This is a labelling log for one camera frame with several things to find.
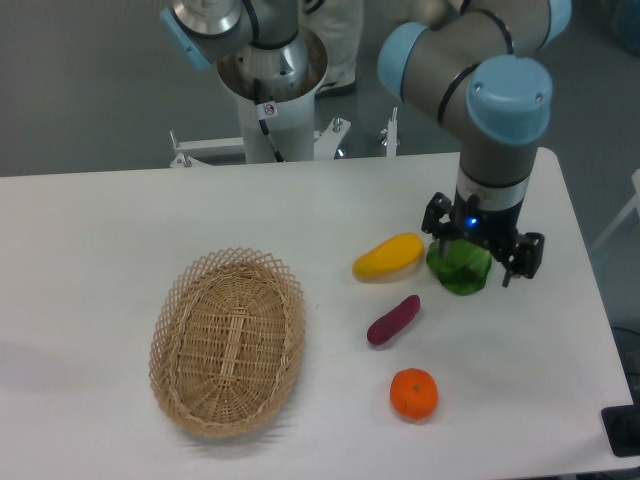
yellow mango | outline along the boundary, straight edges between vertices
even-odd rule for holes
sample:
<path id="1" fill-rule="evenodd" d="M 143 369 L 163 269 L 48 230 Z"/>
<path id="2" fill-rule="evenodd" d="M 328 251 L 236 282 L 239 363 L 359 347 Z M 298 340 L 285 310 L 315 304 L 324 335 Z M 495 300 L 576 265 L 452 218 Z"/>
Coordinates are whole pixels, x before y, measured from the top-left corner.
<path id="1" fill-rule="evenodd" d="M 422 258 L 424 244 L 415 233 L 401 233 L 386 240 L 353 262 L 353 275 L 374 280 L 397 272 Z"/>

person's leg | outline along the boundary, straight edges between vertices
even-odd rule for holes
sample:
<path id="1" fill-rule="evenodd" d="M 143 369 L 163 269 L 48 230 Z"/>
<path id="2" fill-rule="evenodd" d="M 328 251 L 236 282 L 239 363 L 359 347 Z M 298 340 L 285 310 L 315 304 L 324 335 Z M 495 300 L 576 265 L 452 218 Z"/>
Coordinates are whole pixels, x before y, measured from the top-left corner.
<path id="1" fill-rule="evenodd" d="M 364 22 L 363 0 L 303 0 L 300 23 L 324 43 L 329 67 L 317 97 L 351 93 L 356 86 L 356 55 Z"/>

cable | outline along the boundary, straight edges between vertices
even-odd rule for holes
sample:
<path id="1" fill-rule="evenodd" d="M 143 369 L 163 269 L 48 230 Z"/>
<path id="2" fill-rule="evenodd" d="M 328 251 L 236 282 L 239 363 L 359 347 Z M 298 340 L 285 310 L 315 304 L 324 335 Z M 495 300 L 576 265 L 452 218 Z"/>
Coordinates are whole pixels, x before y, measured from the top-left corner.
<path id="1" fill-rule="evenodd" d="M 253 103 L 256 106 L 260 104 L 260 80 L 258 80 L 257 78 L 253 79 Z M 269 127 L 267 126 L 267 121 L 265 119 L 261 119 L 261 120 L 258 120 L 258 123 L 260 124 L 260 129 L 262 130 L 262 133 L 264 134 L 265 137 L 267 137 L 267 140 L 271 145 L 271 150 L 273 151 L 273 156 L 275 157 L 276 162 L 284 163 L 285 159 L 280 153 L 280 150 L 278 149 L 278 145 L 276 145 L 276 141 L 273 139 L 273 136 L 269 131 Z"/>
<path id="2" fill-rule="evenodd" d="M 611 327 L 611 330 L 615 330 L 618 332 L 627 332 L 627 333 L 631 333 L 633 335 L 637 335 L 640 337 L 640 332 L 636 332 L 635 330 L 631 330 L 630 328 L 624 328 L 624 327 Z"/>

toy fruit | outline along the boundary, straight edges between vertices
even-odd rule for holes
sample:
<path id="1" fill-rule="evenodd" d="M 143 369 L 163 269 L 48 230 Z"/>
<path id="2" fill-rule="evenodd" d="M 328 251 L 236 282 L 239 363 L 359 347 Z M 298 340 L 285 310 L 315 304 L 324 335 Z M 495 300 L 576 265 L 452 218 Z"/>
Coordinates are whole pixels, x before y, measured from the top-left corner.
<path id="1" fill-rule="evenodd" d="M 367 340 L 373 345 L 382 345 L 396 333 L 409 325 L 420 310 L 420 297 L 411 295 L 396 308 L 376 320 L 367 330 Z"/>
<path id="2" fill-rule="evenodd" d="M 427 252 L 427 264 L 444 288 L 457 295 L 482 290 L 491 270 L 491 253 L 465 240 L 449 243 L 449 251 L 440 257 L 440 245 L 434 242 Z"/>
<path id="3" fill-rule="evenodd" d="M 376 279 L 397 272 L 420 259 L 424 244 L 415 233 L 401 233 L 365 253 L 353 263 L 353 275 L 359 280 Z"/>
<path id="4" fill-rule="evenodd" d="M 391 403 L 400 415 L 421 420 L 438 404 L 438 387 L 424 370 L 409 368 L 396 373 L 389 390 Z"/>

shoe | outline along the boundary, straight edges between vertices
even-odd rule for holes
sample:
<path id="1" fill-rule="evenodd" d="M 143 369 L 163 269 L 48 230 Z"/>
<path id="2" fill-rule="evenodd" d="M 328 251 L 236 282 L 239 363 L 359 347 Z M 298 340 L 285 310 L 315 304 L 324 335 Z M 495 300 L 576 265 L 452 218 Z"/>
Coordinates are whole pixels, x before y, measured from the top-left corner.
<path id="1" fill-rule="evenodd" d="M 329 82 L 322 85 L 316 92 L 316 100 L 325 97 L 338 97 L 349 95 L 356 91 L 355 69 L 344 80 L 339 82 Z"/>

